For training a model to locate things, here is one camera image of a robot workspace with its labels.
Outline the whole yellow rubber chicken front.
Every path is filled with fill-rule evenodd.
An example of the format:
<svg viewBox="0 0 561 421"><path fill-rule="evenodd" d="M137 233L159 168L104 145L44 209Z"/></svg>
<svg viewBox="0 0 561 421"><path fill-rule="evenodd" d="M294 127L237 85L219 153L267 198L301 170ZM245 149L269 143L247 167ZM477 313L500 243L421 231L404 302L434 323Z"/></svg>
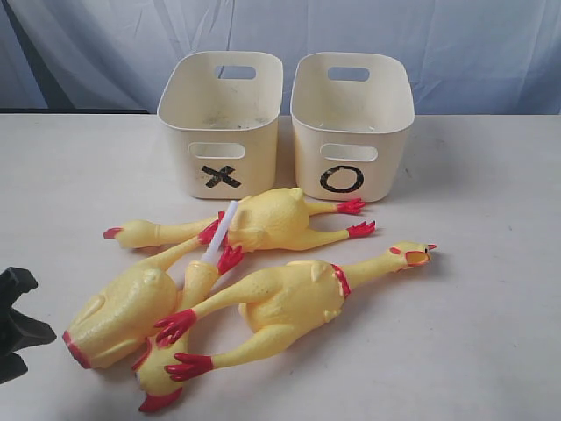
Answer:
<svg viewBox="0 0 561 421"><path fill-rule="evenodd" d="M199 320L237 305L252 336L235 349L214 355L175 353L164 367L170 379L185 382L211 370L264 360L340 315L353 290L389 273L430 261L435 245L400 241L384 253L354 264L295 260L255 271L194 307L157 322L158 339L176 342Z"/></svg>

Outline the whole yellow rubber chicken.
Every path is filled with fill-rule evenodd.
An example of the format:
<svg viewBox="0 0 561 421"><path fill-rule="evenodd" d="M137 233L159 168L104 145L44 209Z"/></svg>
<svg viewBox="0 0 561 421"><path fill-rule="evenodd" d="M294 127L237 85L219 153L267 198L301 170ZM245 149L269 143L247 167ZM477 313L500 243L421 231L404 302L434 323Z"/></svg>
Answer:
<svg viewBox="0 0 561 421"><path fill-rule="evenodd" d="M295 260L255 271L194 307L157 322L158 339L176 342L199 320L237 305L252 336L235 349L214 355L175 353L164 367L170 379L185 382L211 370L264 360L340 315L353 290L389 273L430 261L435 245L400 241L384 253L354 264Z"/></svg>
<svg viewBox="0 0 561 421"><path fill-rule="evenodd" d="M363 222L334 232L319 232L309 227L309 220L317 214L358 214L365 203L355 198L336 203L308 203L300 188L270 189L238 202L224 243L240 246L244 253L256 250L282 249L302 251L350 238L360 238L375 231L375 223ZM142 248L179 244L197 239L206 244L215 233L217 217L179 225L160 225L146 220L133 220L104 231L105 239L116 240L122 248Z"/></svg>

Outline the light blue backdrop curtain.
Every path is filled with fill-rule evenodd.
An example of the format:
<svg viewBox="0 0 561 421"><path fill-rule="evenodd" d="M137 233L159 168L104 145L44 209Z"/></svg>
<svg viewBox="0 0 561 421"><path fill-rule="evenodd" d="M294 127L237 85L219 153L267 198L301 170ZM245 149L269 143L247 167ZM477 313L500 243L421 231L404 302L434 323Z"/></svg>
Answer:
<svg viewBox="0 0 561 421"><path fill-rule="evenodd" d="M557 114L557 1L4 1L3 109L154 111L175 64L261 51L395 57L421 114Z"/></svg>

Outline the whole yellow rubber chicken rear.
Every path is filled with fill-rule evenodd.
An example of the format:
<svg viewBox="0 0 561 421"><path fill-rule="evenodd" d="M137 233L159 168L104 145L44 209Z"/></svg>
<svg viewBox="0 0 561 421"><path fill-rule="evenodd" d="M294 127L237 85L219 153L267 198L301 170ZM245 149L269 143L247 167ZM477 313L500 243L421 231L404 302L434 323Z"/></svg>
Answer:
<svg viewBox="0 0 561 421"><path fill-rule="evenodd" d="M309 227L309 220L317 214L358 214L365 203L355 198L336 203L308 203L300 188L270 189L238 202L224 243L240 246L244 253L256 250L282 249L302 251L350 238L360 238L375 231L375 223L363 222L334 232L319 232ZM217 217L179 225L160 225L146 220L133 220L104 231L105 239L116 240L122 248L142 248L179 244L197 239L206 244L215 233Z"/></svg>

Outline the cream bin marked X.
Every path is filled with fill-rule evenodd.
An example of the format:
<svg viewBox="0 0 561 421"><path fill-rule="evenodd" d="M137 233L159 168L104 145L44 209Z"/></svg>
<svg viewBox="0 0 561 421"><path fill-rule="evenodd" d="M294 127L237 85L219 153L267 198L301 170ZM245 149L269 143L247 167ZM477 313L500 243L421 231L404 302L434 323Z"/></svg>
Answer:
<svg viewBox="0 0 561 421"><path fill-rule="evenodd" d="M273 187L283 82L281 60L263 52L207 51L177 63L157 117L190 196L241 199Z"/></svg>

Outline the cream bin marked O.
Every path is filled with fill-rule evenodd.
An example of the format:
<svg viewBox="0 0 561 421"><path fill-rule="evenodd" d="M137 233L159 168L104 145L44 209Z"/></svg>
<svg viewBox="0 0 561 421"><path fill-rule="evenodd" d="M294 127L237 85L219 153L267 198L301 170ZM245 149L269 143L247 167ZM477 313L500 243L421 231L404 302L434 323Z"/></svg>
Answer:
<svg viewBox="0 0 561 421"><path fill-rule="evenodd" d="M310 197L375 202L392 188L415 121L404 65L383 54L321 52L295 71L295 182Z"/></svg>

